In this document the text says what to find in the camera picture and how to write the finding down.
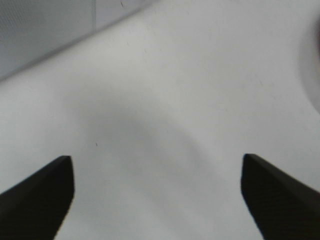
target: white table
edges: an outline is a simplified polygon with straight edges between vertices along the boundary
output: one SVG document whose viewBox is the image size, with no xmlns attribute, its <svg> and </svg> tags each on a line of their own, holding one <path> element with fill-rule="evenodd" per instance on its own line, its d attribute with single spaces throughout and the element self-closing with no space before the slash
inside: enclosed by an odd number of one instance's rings
<svg viewBox="0 0 320 240">
<path fill-rule="evenodd" d="M 72 155 L 58 240 L 262 239 L 244 153 L 320 191 L 301 57 L 317 14 L 317 0 L 160 0 L 0 82 L 0 190 Z"/>
</svg>

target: perforated panel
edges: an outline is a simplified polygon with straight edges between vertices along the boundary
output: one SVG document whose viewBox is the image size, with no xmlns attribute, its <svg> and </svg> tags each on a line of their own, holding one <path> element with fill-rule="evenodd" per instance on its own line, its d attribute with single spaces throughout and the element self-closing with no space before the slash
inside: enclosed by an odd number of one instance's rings
<svg viewBox="0 0 320 240">
<path fill-rule="evenodd" d="M 0 77 L 93 31 L 93 0 L 0 0 Z"/>
</svg>

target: white surface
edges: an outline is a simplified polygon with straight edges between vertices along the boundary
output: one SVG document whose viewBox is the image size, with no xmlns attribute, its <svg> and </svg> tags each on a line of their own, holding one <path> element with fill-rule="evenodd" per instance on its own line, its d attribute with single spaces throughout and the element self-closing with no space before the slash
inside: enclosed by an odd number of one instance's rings
<svg viewBox="0 0 320 240">
<path fill-rule="evenodd" d="M 320 190 L 300 54 L 317 0 L 161 0 L 0 83 L 0 189 L 73 156 L 57 239 L 262 239 L 253 152 Z"/>
</svg>

